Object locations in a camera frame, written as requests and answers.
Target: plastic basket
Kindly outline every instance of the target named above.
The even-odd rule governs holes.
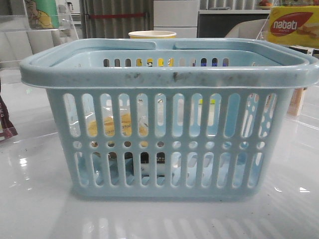
[[[235,198],[257,192],[293,89],[319,63],[258,40],[85,39],[21,73],[47,89],[80,194]]]

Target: cardboard box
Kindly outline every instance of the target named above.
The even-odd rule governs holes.
[[[318,6],[275,6],[267,40],[281,45],[319,47]]]

